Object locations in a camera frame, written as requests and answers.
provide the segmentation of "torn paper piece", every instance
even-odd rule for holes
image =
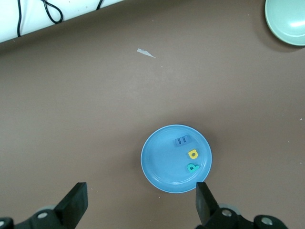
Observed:
[[[149,52],[147,52],[147,51],[144,50],[144,49],[138,49],[137,52],[142,53],[142,54],[144,54],[144,55],[146,55],[146,56],[150,56],[150,57],[155,58],[153,55],[151,55]]]

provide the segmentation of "mint green bowl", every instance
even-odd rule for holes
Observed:
[[[292,45],[305,45],[305,0],[266,0],[265,16],[276,37]]]

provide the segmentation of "screw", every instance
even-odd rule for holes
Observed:
[[[48,213],[42,212],[37,216],[37,218],[42,219],[42,218],[45,218],[47,215],[48,215]]]
[[[222,211],[222,214],[223,214],[224,216],[227,216],[227,217],[232,216],[232,213],[231,213],[229,210],[227,210],[227,209],[223,210],[223,211]]]
[[[264,224],[266,224],[266,225],[269,225],[269,226],[271,226],[271,225],[273,224],[272,220],[269,219],[269,218],[267,218],[267,217],[263,217],[263,218],[262,218],[262,222],[263,222]]]

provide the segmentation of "plate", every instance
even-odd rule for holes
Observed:
[[[155,187],[183,193],[206,179],[212,166],[212,152],[197,130],[185,125],[168,125],[146,140],[141,165]]]
[[[266,0],[265,16],[273,34],[292,45],[305,45],[305,1]]]

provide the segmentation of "brown table surface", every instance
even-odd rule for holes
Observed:
[[[162,192],[140,163],[153,131],[184,124],[211,146],[218,202],[303,228],[304,57],[263,0],[127,0],[1,43],[0,216],[86,181],[79,229],[195,228],[195,190]]]

